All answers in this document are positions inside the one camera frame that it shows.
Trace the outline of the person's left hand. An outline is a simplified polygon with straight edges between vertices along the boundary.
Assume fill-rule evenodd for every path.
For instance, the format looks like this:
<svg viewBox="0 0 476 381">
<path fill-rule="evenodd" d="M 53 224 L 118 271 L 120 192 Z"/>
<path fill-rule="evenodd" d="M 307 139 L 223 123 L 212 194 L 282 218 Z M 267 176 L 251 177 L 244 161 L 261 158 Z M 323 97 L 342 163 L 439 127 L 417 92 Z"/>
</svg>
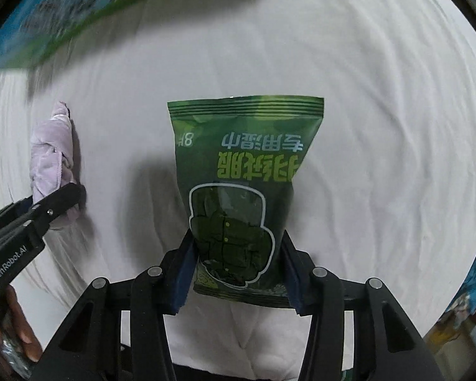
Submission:
<svg viewBox="0 0 476 381">
<path fill-rule="evenodd" d="M 0 319 L 0 346 L 3 344 L 3 335 L 11 335 L 22 349 L 24 356 L 36 363 L 43 354 L 43 348 L 18 302 L 15 289 L 11 285 L 7 287 L 5 297 L 7 312 L 6 317 Z"/>
</svg>

